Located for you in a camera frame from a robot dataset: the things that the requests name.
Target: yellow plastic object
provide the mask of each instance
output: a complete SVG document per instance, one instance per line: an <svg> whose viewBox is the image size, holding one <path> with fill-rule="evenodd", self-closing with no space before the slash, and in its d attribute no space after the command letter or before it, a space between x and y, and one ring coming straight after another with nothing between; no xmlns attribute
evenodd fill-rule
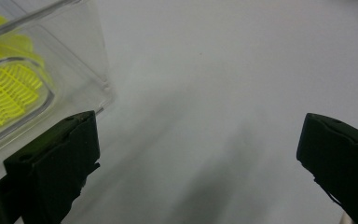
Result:
<svg viewBox="0 0 358 224"><path fill-rule="evenodd" d="M0 16L0 25L7 20ZM33 43L26 35L11 35L0 38L0 126L24 115L38 97L43 85L39 78L47 78L41 71L35 71L26 62L11 62L8 58L24 58L34 61L43 68L43 60L33 53Z"/></svg>

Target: white table surface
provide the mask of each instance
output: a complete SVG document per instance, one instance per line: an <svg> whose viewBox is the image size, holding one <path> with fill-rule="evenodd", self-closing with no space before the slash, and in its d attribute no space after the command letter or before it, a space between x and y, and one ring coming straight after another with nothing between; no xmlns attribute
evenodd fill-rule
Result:
<svg viewBox="0 0 358 224"><path fill-rule="evenodd" d="M117 99L63 223L338 223L296 160L306 113L358 128L358 1L97 0Z"/></svg>

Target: transparent plastic container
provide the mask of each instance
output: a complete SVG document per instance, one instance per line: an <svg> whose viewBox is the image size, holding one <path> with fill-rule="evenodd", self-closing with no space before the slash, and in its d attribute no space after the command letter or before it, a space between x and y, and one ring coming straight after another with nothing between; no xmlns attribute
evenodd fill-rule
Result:
<svg viewBox="0 0 358 224"><path fill-rule="evenodd" d="M113 99L108 67L93 1L0 0L0 149L103 111Z"/></svg>

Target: clear plastic box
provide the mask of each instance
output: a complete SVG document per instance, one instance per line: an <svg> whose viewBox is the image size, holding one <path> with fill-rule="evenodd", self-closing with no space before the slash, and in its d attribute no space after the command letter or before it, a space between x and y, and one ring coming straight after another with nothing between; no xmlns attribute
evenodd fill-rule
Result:
<svg viewBox="0 0 358 224"><path fill-rule="evenodd" d="M0 149L103 111L113 99L108 68L93 1L0 0Z"/></svg>

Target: white background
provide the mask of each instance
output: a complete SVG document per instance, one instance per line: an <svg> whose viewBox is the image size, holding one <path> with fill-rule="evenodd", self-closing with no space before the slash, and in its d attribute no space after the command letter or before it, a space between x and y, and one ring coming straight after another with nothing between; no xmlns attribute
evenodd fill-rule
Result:
<svg viewBox="0 0 358 224"><path fill-rule="evenodd" d="M358 0L96 2L117 99L63 223L339 222L296 148L358 128Z"/></svg>

